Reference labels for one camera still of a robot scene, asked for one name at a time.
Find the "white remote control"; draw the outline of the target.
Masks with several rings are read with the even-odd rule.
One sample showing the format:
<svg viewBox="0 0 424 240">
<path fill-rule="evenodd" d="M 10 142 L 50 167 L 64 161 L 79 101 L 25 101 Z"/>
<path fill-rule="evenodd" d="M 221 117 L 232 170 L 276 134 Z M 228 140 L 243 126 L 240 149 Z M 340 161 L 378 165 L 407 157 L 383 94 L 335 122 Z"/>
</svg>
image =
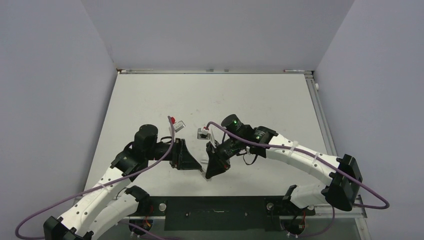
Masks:
<svg viewBox="0 0 424 240">
<path fill-rule="evenodd" d="M 209 161 L 205 158 L 200 160 L 200 164 L 202 165 L 202 169 L 200 171 L 200 174 L 202 175 L 202 177 L 207 181 L 210 182 L 212 179 L 211 178 L 206 178 L 206 173 L 207 173 L 207 166 L 208 166 Z"/>
</svg>

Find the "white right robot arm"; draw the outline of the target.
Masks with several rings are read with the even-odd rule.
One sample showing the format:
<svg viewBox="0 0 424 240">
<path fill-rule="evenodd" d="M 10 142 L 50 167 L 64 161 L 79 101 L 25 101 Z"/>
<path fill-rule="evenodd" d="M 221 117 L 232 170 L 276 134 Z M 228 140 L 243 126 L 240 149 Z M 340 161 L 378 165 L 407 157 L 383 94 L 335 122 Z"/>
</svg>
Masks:
<svg viewBox="0 0 424 240">
<path fill-rule="evenodd" d="M 353 209 L 362 183 L 362 175 L 354 157 L 327 155 L 289 140 L 265 126 L 251 127 L 235 115 L 227 116 L 220 129 L 228 139 L 219 143 L 208 126 L 198 129 L 199 139 L 208 139 L 208 164 L 205 178 L 211 179 L 228 171 L 230 159 L 246 154 L 280 161 L 316 178 L 310 185 L 291 185 L 282 198 L 282 207 L 289 214 L 319 204 L 349 212 Z"/>
</svg>

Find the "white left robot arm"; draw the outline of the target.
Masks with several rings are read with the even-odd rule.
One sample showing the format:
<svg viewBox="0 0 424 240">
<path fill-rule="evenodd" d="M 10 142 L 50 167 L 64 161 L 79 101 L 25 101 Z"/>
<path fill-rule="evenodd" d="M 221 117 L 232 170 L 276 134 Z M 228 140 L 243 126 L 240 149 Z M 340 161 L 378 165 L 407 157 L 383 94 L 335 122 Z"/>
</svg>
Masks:
<svg viewBox="0 0 424 240">
<path fill-rule="evenodd" d="M 96 240 L 122 218 L 143 215 L 149 208 L 150 195 L 131 185 L 141 174 L 153 168 L 149 161 L 170 163 L 177 170 L 201 170 L 189 153 L 185 140 L 175 134 L 183 121 L 172 123 L 168 142 L 158 141 L 158 128 L 144 124 L 134 140 L 118 153 L 103 176 L 82 198 L 59 217 L 49 217 L 43 224 L 46 240 Z"/>
</svg>

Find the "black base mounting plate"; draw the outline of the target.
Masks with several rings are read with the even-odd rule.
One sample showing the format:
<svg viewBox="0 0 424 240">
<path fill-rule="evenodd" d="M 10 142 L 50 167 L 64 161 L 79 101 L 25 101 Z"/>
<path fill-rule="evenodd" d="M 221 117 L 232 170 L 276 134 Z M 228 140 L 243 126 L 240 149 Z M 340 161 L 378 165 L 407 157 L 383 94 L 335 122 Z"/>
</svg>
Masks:
<svg viewBox="0 0 424 240">
<path fill-rule="evenodd" d="M 279 231 L 315 210 L 300 209 L 283 196 L 151 196 L 130 214 L 132 221 L 163 220 L 165 231 Z"/>
</svg>

